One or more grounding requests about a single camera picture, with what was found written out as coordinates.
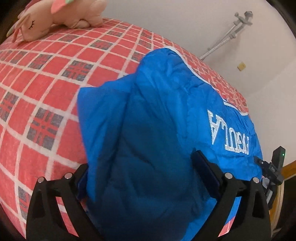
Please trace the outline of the blue puffer jacket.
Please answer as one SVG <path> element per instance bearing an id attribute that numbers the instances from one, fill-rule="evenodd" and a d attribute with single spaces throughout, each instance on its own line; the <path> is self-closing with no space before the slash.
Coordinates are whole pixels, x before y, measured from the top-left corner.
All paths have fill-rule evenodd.
<path id="1" fill-rule="evenodd" d="M 193 168 L 193 150 L 235 178 L 262 175 L 248 112 L 223 99 L 174 48 L 148 53 L 133 74 L 81 88 L 77 107 L 87 207 L 107 240 L 194 237 L 216 201 Z"/>

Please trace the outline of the red plaid bed cover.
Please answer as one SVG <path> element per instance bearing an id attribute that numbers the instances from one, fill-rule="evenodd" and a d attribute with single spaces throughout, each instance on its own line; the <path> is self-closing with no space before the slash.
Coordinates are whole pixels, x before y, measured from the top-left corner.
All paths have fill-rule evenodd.
<path id="1" fill-rule="evenodd" d="M 86 162 L 77 94 L 133 73 L 142 57 L 173 46 L 194 71 L 242 113 L 244 97 L 218 73 L 170 40 L 104 19 L 101 28 L 57 27 L 42 39 L 1 44 L 1 207 L 24 237 L 38 177 L 60 178 Z"/>

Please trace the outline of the pink plush toy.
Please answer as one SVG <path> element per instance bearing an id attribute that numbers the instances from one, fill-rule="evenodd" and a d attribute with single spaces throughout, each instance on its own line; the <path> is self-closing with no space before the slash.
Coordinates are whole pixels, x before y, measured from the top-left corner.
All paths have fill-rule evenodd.
<path id="1" fill-rule="evenodd" d="M 6 37 L 15 42 L 21 32 L 24 41 L 32 42 L 48 34 L 53 25 L 65 25 L 70 29 L 101 27 L 106 6 L 105 0 L 31 1 Z"/>

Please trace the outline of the wooden door frame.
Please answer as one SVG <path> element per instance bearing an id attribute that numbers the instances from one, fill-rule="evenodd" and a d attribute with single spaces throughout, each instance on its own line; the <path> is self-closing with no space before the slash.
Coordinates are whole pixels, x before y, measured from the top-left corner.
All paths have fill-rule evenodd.
<path id="1" fill-rule="evenodd" d="M 283 229 L 295 211 L 295 161 L 284 166 L 281 173 L 284 181 L 277 187 L 277 195 L 269 211 L 272 235 Z"/>

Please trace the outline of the yellow wall socket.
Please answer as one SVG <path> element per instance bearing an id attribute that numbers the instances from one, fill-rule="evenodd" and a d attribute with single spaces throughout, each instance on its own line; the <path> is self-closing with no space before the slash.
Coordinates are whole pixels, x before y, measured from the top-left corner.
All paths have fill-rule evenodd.
<path id="1" fill-rule="evenodd" d="M 237 66 L 239 71 L 243 71 L 246 68 L 246 65 L 244 62 L 239 63 L 239 65 Z"/>

